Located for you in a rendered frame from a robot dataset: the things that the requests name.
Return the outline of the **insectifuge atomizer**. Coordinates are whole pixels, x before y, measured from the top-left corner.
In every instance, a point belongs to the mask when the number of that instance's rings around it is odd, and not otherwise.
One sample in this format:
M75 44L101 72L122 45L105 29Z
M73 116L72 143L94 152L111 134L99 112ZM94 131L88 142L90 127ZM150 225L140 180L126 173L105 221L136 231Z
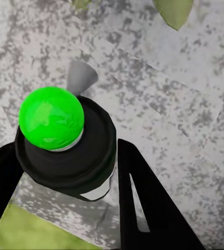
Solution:
M98 80L92 66L72 60L65 90L42 87L22 102L15 137L16 156L36 183L86 202L109 193L118 159L108 112L80 96Z

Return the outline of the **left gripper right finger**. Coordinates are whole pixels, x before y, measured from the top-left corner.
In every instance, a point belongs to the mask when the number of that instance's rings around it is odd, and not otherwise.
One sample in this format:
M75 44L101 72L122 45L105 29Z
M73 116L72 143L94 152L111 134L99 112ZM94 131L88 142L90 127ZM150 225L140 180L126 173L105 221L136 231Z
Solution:
M118 139L121 250L206 250L138 148ZM150 232L138 229L132 175Z

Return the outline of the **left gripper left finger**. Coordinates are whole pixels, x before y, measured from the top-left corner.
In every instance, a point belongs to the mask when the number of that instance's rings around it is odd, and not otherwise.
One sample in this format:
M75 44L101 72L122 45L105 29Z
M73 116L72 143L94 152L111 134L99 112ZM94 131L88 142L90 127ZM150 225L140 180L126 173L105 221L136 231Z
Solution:
M0 219L24 170L16 156L15 143L0 148Z

